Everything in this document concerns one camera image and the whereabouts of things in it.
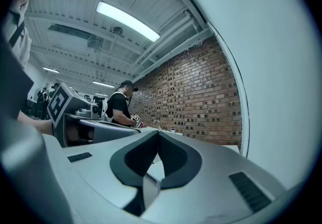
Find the sleeve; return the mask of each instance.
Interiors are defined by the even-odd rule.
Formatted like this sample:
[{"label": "sleeve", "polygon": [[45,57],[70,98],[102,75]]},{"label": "sleeve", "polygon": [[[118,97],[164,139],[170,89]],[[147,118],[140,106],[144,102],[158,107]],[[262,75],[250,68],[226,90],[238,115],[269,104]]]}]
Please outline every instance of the sleeve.
[{"label": "sleeve", "polygon": [[124,112],[126,108],[127,108],[127,104],[126,104],[125,97],[123,95],[118,95],[118,94],[115,95],[112,109],[116,109]]}]

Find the white ceiling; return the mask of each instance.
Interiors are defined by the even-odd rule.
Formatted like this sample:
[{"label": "white ceiling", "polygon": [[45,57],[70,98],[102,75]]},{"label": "white ceiling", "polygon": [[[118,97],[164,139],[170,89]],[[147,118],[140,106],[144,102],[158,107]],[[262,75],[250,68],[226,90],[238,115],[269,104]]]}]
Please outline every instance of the white ceiling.
[{"label": "white ceiling", "polygon": [[[140,33],[96,12],[99,1],[130,13],[160,34],[153,44]],[[185,18],[187,11],[194,20],[173,38],[167,30]],[[194,42],[207,38],[207,29],[201,16],[190,0],[30,0],[25,15],[25,24],[32,39],[31,56],[41,65],[59,71],[55,78],[84,93],[111,94],[114,89],[94,85],[93,81],[104,82],[117,88],[124,80],[137,80],[146,70],[151,71],[163,56],[178,49],[183,51]],[[102,46],[88,49],[72,37],[52,38],[48,28],[54,24],[76,28],[91,33],[95,39],[103,40]],[[122,27],[118,36],[110,30]],[[61,49],[53,44],[62,42],[75,49]],[[151,46],[153,49],[145,55]]]}]

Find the black cap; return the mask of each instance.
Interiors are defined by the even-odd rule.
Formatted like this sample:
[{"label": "black cap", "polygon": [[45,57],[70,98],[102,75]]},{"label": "black cap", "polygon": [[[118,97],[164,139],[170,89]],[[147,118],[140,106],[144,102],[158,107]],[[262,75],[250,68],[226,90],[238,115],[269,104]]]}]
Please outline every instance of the black cap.
[{"label": "black cap", "polygon": [[130,80],[124,81],[123,83],[121,83],[121,85],[131,85],[132,87],[134,87],[134,84]]}]

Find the gray shirt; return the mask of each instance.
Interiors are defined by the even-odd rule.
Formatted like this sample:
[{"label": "gray shirt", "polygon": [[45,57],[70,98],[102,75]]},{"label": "gray shirt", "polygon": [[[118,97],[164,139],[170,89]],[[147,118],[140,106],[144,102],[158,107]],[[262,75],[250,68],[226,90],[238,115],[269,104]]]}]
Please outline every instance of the gray shirt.
[{"label": "gray shirt", "polygon": [[[17,28],[24,20],[25,12],[28,7],[28,2],[20,7],[11,7],[3,22],[3,34],[5,39],[9,42]],[[27,65],[30,54],[31,39],[29,38],[28,30],[25,27],[15,43],[12,51],[19,60],[22,68]]]}]

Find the fluorescent light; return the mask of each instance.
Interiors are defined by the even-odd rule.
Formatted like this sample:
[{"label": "fluorescent light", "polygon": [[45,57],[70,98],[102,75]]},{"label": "fluorescent light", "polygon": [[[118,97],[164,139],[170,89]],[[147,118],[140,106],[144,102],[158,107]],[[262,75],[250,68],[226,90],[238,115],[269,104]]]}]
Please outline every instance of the fluorescent light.
[{"label": "fluorescent light", "polygon": [[102,86],[106,86],[106,87],[110,87],[110,88],[114,88],[114,86],[112,86],[112,85],[107,85],[107,84],[99,83],[99,82],[95,82],[95,81],[93,81],[93,84],[102,85]]},{"label": "fluorescent light", "polygon": [[108,97],[108,95],[105,95],[105,94],[100,94],[100,93],[95,93],[97,95],[102,95],[102,96],[105,96],[105,97]]},{"label": "fluorescent light", "polygon": [[98,3],[96,12],[111,17],[116,21],[119,21],[122,24],[127,25],[128,27],[144,35],[146,38],[153,42],[156,42],[157,39],[160,38],[160,35],[158,33],[146,26],[144,23],[140,22],[128,13],[120,9],[117,9],[109,4],[106,4],[105,2],[100,1]]},{"label": "fluorescent light", "polygon": [[54,72],[54,73],[59,73],[57,70],[54,70],[54,69],[49,69],[49,68],[46,68],[46,67],[43,67],[43,69],[45,69],[47,71]]}]

